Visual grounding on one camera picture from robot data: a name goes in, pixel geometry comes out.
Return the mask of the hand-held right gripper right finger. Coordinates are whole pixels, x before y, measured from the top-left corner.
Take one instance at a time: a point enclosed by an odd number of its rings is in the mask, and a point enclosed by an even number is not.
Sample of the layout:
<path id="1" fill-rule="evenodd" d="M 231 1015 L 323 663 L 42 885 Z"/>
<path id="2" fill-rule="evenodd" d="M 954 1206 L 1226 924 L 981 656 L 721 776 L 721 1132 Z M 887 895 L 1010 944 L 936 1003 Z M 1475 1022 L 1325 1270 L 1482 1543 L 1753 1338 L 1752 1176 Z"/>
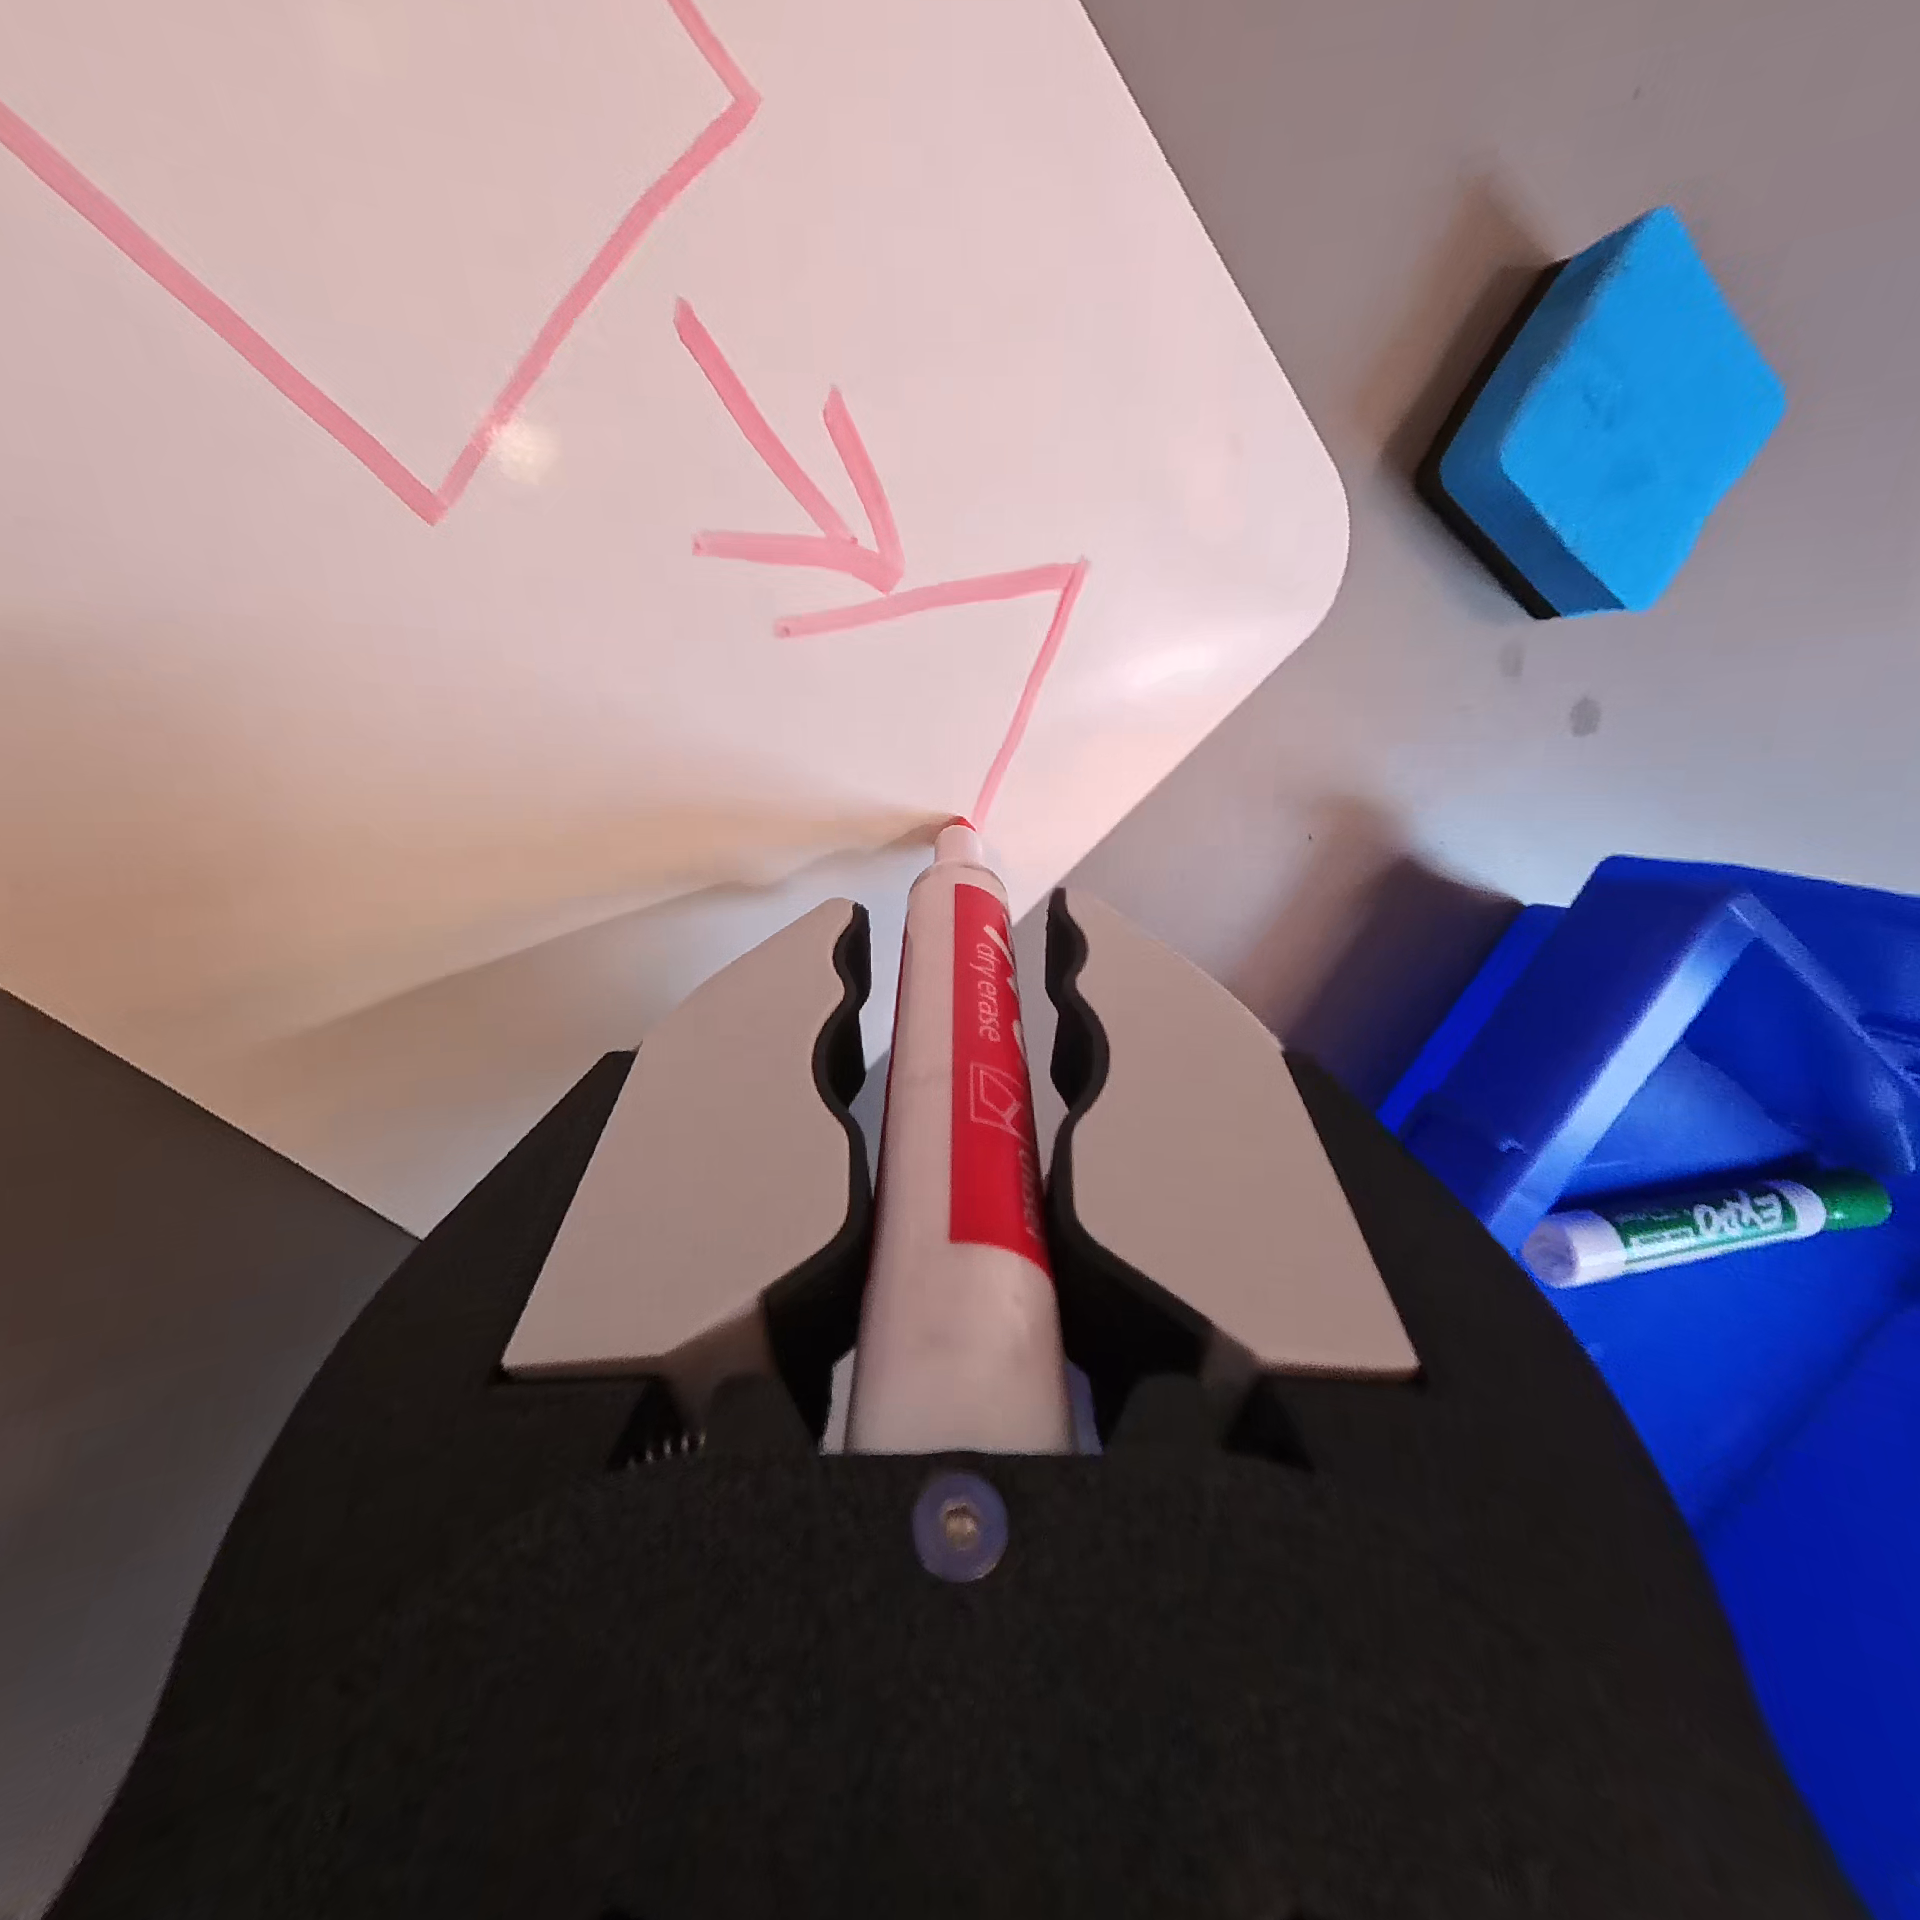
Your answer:
<path id="1" fill-rule="evenodd" d="M 1047 900 L 1047 1245 L 1100 1430 L 1142 1380 L 1235 1423 L 1266 1378 L 1410 1382 L 1419 1350 L 1283 1041 L 1082 890 Z"/>

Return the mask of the blue whiteboard eraser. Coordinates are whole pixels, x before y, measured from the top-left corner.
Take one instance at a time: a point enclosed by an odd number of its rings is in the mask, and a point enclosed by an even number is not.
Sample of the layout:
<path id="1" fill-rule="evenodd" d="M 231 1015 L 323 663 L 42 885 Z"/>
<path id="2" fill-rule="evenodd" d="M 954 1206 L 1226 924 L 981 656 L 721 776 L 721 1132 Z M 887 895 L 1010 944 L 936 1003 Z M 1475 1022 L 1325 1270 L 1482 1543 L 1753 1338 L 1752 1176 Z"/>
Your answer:
<path id="1" fill-rule="evenodd" d="M 1650 611 L 1786 415 L 1678 206 L 1527 287 L 1415 491 L 1532 620 Z"/>

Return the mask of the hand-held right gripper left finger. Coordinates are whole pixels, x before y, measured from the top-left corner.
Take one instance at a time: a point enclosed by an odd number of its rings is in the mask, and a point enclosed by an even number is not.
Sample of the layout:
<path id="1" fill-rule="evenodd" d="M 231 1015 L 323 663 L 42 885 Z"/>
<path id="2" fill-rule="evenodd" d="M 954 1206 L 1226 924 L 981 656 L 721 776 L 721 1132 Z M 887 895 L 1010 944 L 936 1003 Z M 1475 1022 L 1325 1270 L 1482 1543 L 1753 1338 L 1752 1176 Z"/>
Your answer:
<path id="1" fill-rule="evenodd" d="M 512 1380 L 664 1380 L 705 1416 L 778 1380 L 825 1416 L 874 1244 L 855 1101 L 870 918 L 827 900 L 709 977 L 635 1049 L 504 1346 Z"/>

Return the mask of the blue plastic bin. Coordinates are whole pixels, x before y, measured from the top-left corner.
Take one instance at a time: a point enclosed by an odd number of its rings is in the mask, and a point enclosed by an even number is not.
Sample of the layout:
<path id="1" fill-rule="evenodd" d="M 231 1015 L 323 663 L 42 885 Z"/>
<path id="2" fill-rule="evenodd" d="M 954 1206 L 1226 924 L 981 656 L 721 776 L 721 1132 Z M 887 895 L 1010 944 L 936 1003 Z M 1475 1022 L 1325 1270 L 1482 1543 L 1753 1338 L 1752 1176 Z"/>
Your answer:
<path id="1" fill-rule="evenodd" d="M 1890 1217 L 1553 1295 L 1703 1543 L 1791 1779 L 1917 1915 L 1917 900 L 1613 855 L 1380 1104 L 1520 1252 L 1603 1196 L 1861 1173 Z"/>

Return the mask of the red dry-erase marker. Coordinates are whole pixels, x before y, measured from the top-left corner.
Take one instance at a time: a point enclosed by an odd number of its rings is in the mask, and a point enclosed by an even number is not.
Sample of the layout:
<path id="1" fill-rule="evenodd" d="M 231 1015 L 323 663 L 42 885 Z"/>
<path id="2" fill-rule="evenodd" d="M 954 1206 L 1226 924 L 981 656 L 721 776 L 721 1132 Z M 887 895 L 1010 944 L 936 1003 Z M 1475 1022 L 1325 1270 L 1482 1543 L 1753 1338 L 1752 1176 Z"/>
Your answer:
<path id="1" fill-rule="evenodd" d="M 1069 1453 L 1011 910 L 972 820 L 913 880 L 851 1368 L 851 1453 Z"/>

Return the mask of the white whiteboard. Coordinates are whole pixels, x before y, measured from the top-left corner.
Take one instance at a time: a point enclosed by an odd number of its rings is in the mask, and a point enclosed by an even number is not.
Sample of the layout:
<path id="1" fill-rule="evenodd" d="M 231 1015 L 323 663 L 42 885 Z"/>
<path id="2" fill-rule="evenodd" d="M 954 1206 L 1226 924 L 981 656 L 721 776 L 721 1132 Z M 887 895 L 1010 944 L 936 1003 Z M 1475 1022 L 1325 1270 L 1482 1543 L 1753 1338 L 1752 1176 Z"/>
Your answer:
<path id="1" fill-rule="evenodd" d="M 2 6 L 2 984 L 409 1230 L 1347 542 L 1081 2 Z"/>

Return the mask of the green dry-erase marker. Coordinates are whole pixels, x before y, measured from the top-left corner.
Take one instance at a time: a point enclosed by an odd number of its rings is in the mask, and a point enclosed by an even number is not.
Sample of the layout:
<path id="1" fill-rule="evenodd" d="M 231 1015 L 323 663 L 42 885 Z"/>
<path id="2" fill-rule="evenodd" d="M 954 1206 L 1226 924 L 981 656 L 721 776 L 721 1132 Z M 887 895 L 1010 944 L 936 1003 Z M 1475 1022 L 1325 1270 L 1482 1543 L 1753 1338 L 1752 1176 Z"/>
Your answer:
<path id="1" fill-rule="evenodd" d="M 1520 1260 L 1535 1282 L 1571 1289 L 1890 1218 L 1890 1188 L 1861 1170 L 1729 1173 L 1566 1202 L 1524 1236 Z"/>

